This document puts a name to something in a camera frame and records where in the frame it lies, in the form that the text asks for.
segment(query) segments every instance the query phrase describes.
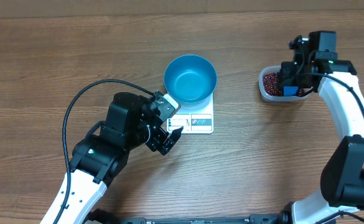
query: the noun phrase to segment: bowl rim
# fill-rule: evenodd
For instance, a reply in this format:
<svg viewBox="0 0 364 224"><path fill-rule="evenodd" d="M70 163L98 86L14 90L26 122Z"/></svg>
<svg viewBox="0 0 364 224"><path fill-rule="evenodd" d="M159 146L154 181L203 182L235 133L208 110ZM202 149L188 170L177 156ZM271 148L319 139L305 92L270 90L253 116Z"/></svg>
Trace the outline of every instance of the bowl rim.
<svg viewBox="0 0 364 224"><path fill-rule="evenodd" d="M175 97L174 95L172 95L171 93L169 93L169 90L168 90L168 88L167 88L167 85L165 84L165 76L166 76L166 74L167 74L167 71L168 71L168 68L169 68L169 66L170 65L172 65L172 63L174 63L176 60L178 60L178 59L180 59L180 58L182 58L182 57L198 57L198 58L202 58L202 59L204 59L206 62L208 62L210 65L211 65L211 67L213 68L213 71L215 72L215 85L213 86L213 89L212 89L212 91L204 98L204 99L201 99L201 100L198 100L198 101L194 101L194 102L187 102L187 101L183 101L183 100L180 100L180 99L178 99L177 97ZM167 90L167 92L168 92L168 94L170 94L170 96L172 96L175 100L177 100L177 101L179 101L180 103L185 103L185 104L195 104L195 103L200 103L200 102L202 102L202 101L204 101L205 99L207 99L214 91L215 91L215 89L216 89L216 87L217 87L217 85L218 85L218 73L217 73L217 70L215 69L215 67L212 65L212 63L209 61L209 60L207 60L205 57L203 57L203 56L199 56L199 55L194 55L194 54L187 54L187 55L181 55L181 56L179 56L179 57L177 57L177 58L175 58L175 59L173 59L169 64L168 64L168 66L167 66L167 68L165 69L165 72L164 72L164 86L165 86L165 89Z"/></svg>

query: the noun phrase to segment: wood surface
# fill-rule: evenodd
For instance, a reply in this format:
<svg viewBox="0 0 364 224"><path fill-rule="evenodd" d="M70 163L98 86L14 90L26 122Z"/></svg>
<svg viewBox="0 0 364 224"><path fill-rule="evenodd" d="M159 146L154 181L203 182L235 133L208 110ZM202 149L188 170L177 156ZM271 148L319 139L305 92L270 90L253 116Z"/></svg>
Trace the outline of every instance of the wood surface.
<svg viewBox="0 0 364 224"><path fill-rule="evenodd" d="M338 146L330 113L318 94L265 103L258 75L291 61L288 41L315 30L337 31L364 95L364 10L0 19L0 223L38 223L52 204L63 116L80 89L118 78L164 91L166 66L185 54L218 72L215 132L183 135L166 156L137 148L96 207L120 218L236 217L308 196ZM105 84L77 101L70 156L119 91L140 94Z"/></svg>
<svg viewBox="0 0 364 224"><path fill-rule="evenodd" d="M364 0L0 0L0 18L364 9Z"/></svg>

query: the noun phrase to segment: red beans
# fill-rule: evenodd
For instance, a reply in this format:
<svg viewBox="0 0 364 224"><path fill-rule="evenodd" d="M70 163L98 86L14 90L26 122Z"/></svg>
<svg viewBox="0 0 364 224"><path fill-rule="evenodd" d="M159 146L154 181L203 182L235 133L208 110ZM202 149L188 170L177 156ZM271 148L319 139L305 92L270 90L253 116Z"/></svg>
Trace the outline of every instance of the red beans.
<svg viewBox="0 0 364 224"><path fill-rule="evenodd" d="M284 90L282 88L277 89L278 77L277 73L267 73L263 75L264 90L272 96L284 96ZM298 96L302 96L305 93L303 88L298 90Z"/></svg>

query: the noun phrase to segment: white plastic container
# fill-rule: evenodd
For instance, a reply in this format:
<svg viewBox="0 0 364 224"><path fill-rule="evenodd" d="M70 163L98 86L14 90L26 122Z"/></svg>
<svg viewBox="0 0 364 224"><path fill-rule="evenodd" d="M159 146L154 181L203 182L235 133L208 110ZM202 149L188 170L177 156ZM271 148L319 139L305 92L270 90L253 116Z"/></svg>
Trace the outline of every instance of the white plastic container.
<svg viewBox="0 0 364 224"><path fill-rule="evenodd" d="M299 97L299 96L272 96L272 95L268 94L264 90L263 75L267 74L267 73L278 72L278 71L280 71L280 68L281 68L281 65L266 67L259 74L259 90L261 91L262 99L264 101L266 101L266 102L273 102L273 103L292 102L292 101L306 99L310 95L310 93L308 95L306 95L306 96L303 96L303 97Z"/></svg>

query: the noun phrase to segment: blue plastic bowl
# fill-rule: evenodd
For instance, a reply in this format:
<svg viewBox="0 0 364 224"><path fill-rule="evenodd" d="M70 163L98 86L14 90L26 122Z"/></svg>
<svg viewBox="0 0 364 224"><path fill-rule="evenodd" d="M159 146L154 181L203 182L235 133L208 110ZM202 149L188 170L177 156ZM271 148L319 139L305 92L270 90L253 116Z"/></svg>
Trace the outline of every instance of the blue plastic bowl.
<svg viewBox="0 0 364 224"><path fill-rule="evenodd" d="M217 73L212 64L198 55L183 55L173 60L164 76L168 94L182 104L196 104L213 93Z"/></svg>

